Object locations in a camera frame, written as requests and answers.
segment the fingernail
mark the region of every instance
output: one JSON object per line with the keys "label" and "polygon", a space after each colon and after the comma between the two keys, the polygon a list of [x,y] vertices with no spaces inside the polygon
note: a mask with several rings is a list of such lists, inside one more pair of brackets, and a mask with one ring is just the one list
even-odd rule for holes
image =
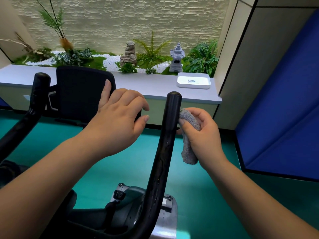
{"label": "fingernail", "polygon": [[178,120],[178,123],[179,123],[181,126],[183,126],[184,123],[185,123],[185,121],[184,121],[184,119],[181,119],[181,118],[180,118],[180,119]]}
{"label": "fingernail", "polygon": [[147,115],[147,116],[144,118],[145,122],[147,122],[147,121],[149,120],[149,118],[150,118],[150,116]]}

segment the adjustment knob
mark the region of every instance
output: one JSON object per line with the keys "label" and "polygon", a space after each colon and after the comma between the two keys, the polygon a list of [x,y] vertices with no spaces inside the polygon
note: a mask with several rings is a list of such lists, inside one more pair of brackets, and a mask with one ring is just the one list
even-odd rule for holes
{"label": "adjustment knob", "polygon": [[122,200],[124,200],[125,195],[126,195],[125,192],[123,192],[121,190],[115,190],[114,194],[113,194],[113,198],[117,199],[119,201],[122,201]]}

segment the hand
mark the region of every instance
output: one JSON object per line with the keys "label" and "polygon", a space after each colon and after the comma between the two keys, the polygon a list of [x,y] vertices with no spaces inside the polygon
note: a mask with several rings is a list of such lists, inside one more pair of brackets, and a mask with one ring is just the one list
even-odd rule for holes
{"label": "hand", "polygon": [[186,120],[180,119],[181,129],[189,138],[190,145],[199,160],[200,165],[207,170],[214,162],[226,159],[221,147],[220,134],[217,124],[208,112],[200,108],[186,108],[201,125],[201,131],[197,131]]}
{"label": "hand", "polygon": [[92,151],[94,158],[101,160],[132,145],[145,128],[148,115],[134,122],[143,108],[149,111],[144,96],[134,90],[115,90],[110,97],[111,83],[106,80],[99,109],[86,128],[78,134],[82,146]]}

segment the decorative rock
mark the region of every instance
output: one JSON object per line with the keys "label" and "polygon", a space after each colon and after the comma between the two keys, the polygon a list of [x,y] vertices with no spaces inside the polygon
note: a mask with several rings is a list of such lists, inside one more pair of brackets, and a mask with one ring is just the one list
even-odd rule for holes
{"label": "decorative rock", "polygon": [[183,72],[183,67],[181,65],[181,60],[185,57],[185,51],[182,50],[181,44],[177,43],[174,49],[171,49],[170,52],[173,61],[169,66],[170,72]]}
{"label": "decorative rock", "polygon": [[138,63],[136,60],[135,43],[133,41],[127,42],[125,52],[120,57],[120,66],[122,67],[126,63],[132,63],[134,66]]}

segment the white tray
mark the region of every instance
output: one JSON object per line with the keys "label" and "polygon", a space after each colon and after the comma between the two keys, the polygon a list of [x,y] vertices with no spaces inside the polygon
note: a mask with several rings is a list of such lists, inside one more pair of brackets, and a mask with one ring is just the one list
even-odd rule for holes
{"label": "white tray", "polygon": [[180,72],[177,75],[177,86],[182,88],[209,89],[211,79],[208,74]]}

